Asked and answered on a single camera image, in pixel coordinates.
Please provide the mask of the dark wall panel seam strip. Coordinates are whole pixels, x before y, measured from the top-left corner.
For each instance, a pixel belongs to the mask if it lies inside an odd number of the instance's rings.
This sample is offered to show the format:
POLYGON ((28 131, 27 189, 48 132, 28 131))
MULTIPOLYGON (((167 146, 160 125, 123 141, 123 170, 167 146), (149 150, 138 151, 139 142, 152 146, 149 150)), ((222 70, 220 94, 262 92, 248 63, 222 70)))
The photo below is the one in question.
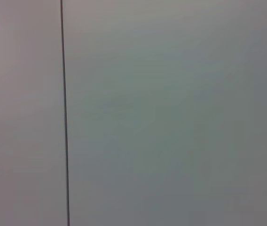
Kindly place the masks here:
POLYGON ((71 226, 71 224, 70 224, 69 153, 68 153, 68 122, 67 122, 67 96, 66 96, 63 0, 60 0, 60 21, 61 21, 61 42, 62 42, 61 43, 61 46, 62 46, 62 68, 63 68, 63 112, 64 112, 64 139, 65 139, 66 213, 67 213, 67 226, 71 226))

